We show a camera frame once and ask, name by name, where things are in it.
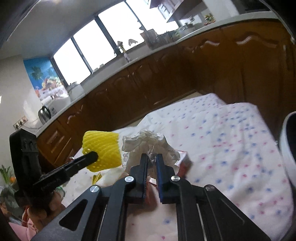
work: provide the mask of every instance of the stainless steel kettle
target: stainless steel kettle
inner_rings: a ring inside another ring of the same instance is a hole
[[[48,120],[52,117],[50,110],[44,105],[42,108],[38,111],[38,117],[41,121],[41,123],[44,125]]]

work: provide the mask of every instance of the ceiling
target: ceiling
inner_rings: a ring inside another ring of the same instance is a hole
[[[0,49],[0,59],[50,56],[99,13],[122,0],[40,0]]]

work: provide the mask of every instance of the silver screw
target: silver screw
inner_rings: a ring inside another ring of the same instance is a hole
[[[205,189],[206,189],[207,191],[211,192],[211,191],[214,191],[214,190],[215,190],[215,187],[214,187],[213,185],[206,185],[206,186],[205,186]]]
[[[131,183],[134,178],[132,176],[127,176],[125,179],[124,179],[127,183]]]
[[[98,190],[100,190],[100,188],[98,186],[91,186],[89,190],[91,192],[97,192]]]
[[[171,178],[170,178],[173,182],[178,182],[178,181],[180,181],[180,177],[178,177],[178,176],[171,176]]]

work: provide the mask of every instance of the human hand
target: human hand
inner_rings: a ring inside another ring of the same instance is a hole
[[[49,208],[51,210],[49,216],[47,216],[44,209],[30,207],[27,210],[28,217],[32,220],[39,231],[41,231],[50,221],[65,210],[65,206],[62,204],[61,195],[58,192],[54,192],[52,200],[49,203]]]

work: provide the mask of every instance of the white countertop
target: white countertop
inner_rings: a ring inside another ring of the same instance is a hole
[[[245,21],[245,20],[255,20],[255,19],[278,19],[277,16],[273,13],[273,12],[251,12],[251,13],[245,13],[245,14],[241,14],[241,15],[237,15],[231,18],[227,18],[221,21],[216,21],[214,23],[211,23],[205,27],[202,27],[186,36],[184,36],[183,38],[177,40],[174,43],[170,43],[167,45],[164,45],[162,47],[159,47],[155,50],[150,50],[148,49],[148,47],[146,45],[144,45],[144,47],[142,47],[141,49],[135,50],[135,52],[133,53],[132,51],[130,53],[128,53],[130,56],[131,55],[136,55],[137,57],[135,57],[131,62],[124,64],[125,59],[124,58],[120,58],[119,60],[115,61],[113,64],[111,64],[110,66],[106,67],[105,69],[103,69],[102,71],[97,71],[95,73],[93,73],[92,75],[90,75],[87,79],[85,79],[81,85],[84,88],[84,94],[82,94],[81,96],[79,96],[77,99],[75,99],[74,101],[72,101],[68,106],[64,107],[63,109],[61,109],[57,114],[55,114],[48,122],[46,122],[36,133],[36,136],[39,136],[51,123],[53,123],[62,113],[64,113],[67,109],[69,109],[72,105],[74,105],[75,103],[77,103],[79,100],[81,100],[84,96],[86,96],[89,92],[91,92],[92,90],[94,90],[96,87],[98,87],[101,83],[103,83],[104,81],[106,81],[107,79],[109,79],[110,77],[112,77],[113,75],[115,75],[116,73],[120,72],[121,70],[127,68],[128,66],[132,65],[133,63],[149,56],[152,55],[158,51],[161,51],[165,48],[168,48],[170,46],[176,45],[190,37],[193,37],[197,34],[200,34],[202,32],[208,31],[210,29],[213,28],[217,28],[223,25],[227,25],[227,24],[231,24],[231,23],[236,23],[236,22],[241,22],[241,21]]]

